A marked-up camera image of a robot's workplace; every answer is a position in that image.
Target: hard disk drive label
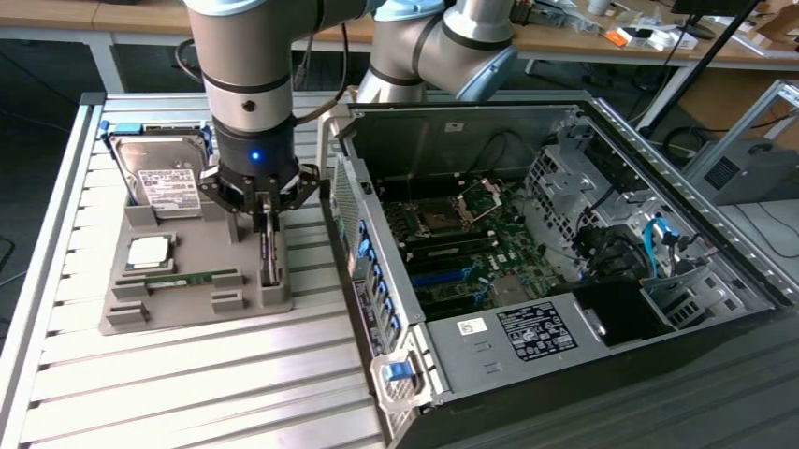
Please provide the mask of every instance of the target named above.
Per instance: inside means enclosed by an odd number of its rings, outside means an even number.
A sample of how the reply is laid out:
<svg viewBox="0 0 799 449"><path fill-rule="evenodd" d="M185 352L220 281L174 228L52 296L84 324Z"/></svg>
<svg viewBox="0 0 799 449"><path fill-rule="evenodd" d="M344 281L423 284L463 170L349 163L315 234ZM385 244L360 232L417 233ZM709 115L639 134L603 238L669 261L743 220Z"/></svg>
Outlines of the hard disk drive label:
<svg viewBox="0 0 799 449"><path fill-rule="evenodd" d="M200 208L197 185L190 170L138 170L138 181L154 210Z"/></svg>

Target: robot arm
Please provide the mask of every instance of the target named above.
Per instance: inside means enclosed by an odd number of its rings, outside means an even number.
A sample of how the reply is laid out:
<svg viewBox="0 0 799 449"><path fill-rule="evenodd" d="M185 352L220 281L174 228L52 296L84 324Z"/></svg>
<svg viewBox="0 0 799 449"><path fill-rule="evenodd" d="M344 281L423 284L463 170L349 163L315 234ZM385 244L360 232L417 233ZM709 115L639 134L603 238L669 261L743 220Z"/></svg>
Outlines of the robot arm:
<svg viewBox="0 0 799 449"><path fill-rule="evenodd" d="M424 98L424 82L483 100L516 60L512 0L185 0L213 115L218 164L205 195L259 219L295 209L319 169L293 153L291 43L377 10L375 50L360 102Z"/></svg>
<svg viewBox="0 0 799 449"><path fill-rule="evenodd" d="M319 170L293 153L291 44L381 0L185 0L213 115L218 164L200 181L228 211L295 209Z"/></svg>
<svg viewBox="0 0 799 449"><path fill-rule="evenodd" d="M421 101L425 81L457 100L488 99L516 61L512 0L387 0L375 14L359 102Z"/></svg>

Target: sticker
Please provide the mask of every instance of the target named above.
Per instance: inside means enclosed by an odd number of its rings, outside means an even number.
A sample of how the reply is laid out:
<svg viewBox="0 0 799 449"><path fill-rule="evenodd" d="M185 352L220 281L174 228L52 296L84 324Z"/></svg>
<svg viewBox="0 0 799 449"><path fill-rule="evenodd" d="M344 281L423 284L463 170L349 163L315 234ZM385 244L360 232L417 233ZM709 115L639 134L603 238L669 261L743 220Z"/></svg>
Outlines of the sticker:
<svg viewBox="0 0 799 449"><path fill-rule="evenodd" d="M194 174L190 170L138 170L138 182L154 210L200 208Z"/></svg>
<svg viewBox="0 0 799 449"><path fill-rule="evenodd" d="M516 356L529 362L576 348L576 341L551 302L497 313Z"/></svg>
<svg viewBox="0 0 799 449"><path fill-rule="evenodd" d="M487 331L488 327L485 327L485 321L481 318L475 318L473 320L459 321L457 329L460 335L471 335Z"/></svg>

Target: metal profile surface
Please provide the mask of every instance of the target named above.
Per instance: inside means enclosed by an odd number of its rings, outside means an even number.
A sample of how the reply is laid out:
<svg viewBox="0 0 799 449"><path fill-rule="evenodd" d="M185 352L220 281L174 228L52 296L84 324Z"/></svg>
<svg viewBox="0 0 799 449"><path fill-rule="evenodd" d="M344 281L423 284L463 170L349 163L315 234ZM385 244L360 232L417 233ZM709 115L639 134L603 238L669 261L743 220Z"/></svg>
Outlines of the metal profile surface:
<svg viewBox="0 0 799 449"><path fill-rule="evenodd" d="M297 93L295 113L328 96ZM97 123L196 123L209 113L201 94L121 94L84 114L86 138L69 140L76 160L65 159L62 172L72 176L56 183L50 204L61 217L45 220L46 246L40 239L36 249L49 252L52 268L30 266L40 271L25 285L41 305L21 303L13 321L28 331L28 353L12 358L8 345L4 353L2 373L18 383L0 447L381 448L319 196L287 214L291 312L100 335L125 188ZM297 156L313 162L316 125L296 136ZM42 288L30 291L33 282ZM24 337L10 334L14 342Z"/></svg>

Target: wooden desk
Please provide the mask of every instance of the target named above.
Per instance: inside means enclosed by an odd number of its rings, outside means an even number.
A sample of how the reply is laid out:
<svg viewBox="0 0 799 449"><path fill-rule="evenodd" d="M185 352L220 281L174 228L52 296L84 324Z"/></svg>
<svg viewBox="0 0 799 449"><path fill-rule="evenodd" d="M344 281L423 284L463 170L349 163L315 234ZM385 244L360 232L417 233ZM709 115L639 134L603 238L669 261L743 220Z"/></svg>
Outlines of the wooden desk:
<svg viewBox="0 0 799 449"><path fill-rule="evenodd" d="M98 0L0 0L0 26L93 29Z"/></svg>
<svg viewBox="0 0 799 449"><path fill-rule="evenodd" d="M575 0L583 13L601 26L609 27L613 18L588 15L588 0ZM649 0L616 0L625 7L652 12L660 7L664 22L673 15L665 7ZM371 17L348 23L351 51L371 51L375 23ZM116 63L116 44L174 46L190 34L185 7L177 0L142 0L138 5L109 5L98 0L0 0L0 38L60 40L88 45L106 90L125 91ZM339 27L323 30L316 36L316 51L340 51ZM655 49L620 49L604 37L579 34L569 28L553 29L539 25L516 26L515 44L519 57L531 61L551 60L627 65L661 65L668 52ZM304 49L303 42L295 49ZM669 65L676 66L672 79L653 101L640 125L649 123L673 92L691 74L696 62L709 48L700 41L692 51L676 51ZM711 67L745 70L799 71L796 60L769 60L757 56L736 42L720 51Z"/></svg>

